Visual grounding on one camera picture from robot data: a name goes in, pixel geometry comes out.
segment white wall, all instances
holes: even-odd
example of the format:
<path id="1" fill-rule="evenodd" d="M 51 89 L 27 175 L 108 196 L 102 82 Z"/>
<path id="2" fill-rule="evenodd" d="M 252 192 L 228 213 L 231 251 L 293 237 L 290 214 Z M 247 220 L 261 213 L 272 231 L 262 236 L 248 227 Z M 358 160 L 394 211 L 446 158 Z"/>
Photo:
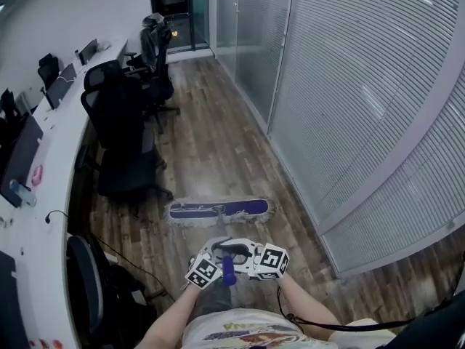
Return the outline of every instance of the white wall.
<path id="1" fill-rule="evenodd" d="M 34 106 L 42 99 L 37 74 L 47 53 L 68 64 L 89 41 L 127 38 L 139 50 L 142 19 L 150 0 L 20 0 L 0 16 L 0 90 L 24 91 Z"/>

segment white desk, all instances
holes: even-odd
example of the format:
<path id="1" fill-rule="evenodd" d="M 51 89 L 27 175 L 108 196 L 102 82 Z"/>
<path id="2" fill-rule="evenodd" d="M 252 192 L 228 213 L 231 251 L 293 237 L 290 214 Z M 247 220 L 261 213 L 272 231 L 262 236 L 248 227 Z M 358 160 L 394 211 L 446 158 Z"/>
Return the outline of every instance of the white desk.
<path id="1" fill-rule="evenodd" d="M 57 110 L 51 111 L 44 99 L 33 114 L 44 138 L 31 170 L 42 164 L 44 171 L 41 184 L 33 189 L 37 205 L 25 205 L 14 211 L 14 223 L 7 234 L 7 253 L 16 261 L 26 334 L 39 348 L 39 339 L 46 340 L 51 348 L 53 340 L 59 340 L 64 348 L 80 347 L 68 302 L 66 219 L 58 212 L 50 215 L 50 224 L 44 218 L 54 209 L 68 213 L 76 155 L 89 120 L 81 104 L 85 71 L 117 59 L 125 46 L 126 40 L 113 41 L 110 48 L 97 53 L 78 73 Z"/>

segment pants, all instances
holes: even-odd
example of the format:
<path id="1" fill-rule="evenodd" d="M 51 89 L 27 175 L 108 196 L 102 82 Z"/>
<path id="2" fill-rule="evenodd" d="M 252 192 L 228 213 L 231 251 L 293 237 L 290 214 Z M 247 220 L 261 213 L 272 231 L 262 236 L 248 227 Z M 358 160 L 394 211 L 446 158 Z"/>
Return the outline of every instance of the pants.
<path id="1" fill-rule="evenodd" d="M 223 278 L 220 278 L 201 292 L 195 303 L 194 310 L 190 314 L 188 323 L 197 317 L 226 311 L 232 308 L 230 288 L 225 286 L 223 284 Z"/>

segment dust mop head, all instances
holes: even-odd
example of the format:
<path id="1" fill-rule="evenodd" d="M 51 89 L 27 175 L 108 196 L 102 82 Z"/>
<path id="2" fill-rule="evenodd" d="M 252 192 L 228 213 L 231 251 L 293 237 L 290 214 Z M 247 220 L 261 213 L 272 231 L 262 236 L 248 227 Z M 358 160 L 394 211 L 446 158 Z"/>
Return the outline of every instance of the dust mop head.
<path id="1" fill-rule="evenodd" d="M 207 228 L 217 224 L 221 206 L 224 224 L 267 222 L 275 213 L 275 205 L 268 198 L 245 197 L 224 199 L 175 199 L 165 208 L 165 219 L 170 225 Z"/>

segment purple handle grip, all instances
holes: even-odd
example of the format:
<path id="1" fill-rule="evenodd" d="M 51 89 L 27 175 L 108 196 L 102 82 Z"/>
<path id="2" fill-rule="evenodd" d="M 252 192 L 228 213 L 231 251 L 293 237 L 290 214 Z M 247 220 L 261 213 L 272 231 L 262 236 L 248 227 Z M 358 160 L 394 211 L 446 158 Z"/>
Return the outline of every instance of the purple handle grip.
<path id="1" fill-rule="evenodd" d="M 234 274 L 233 259 L 229 255 L 223 257 L 223 283 L 225 286 L 234 286 L 238 279 Z"/>

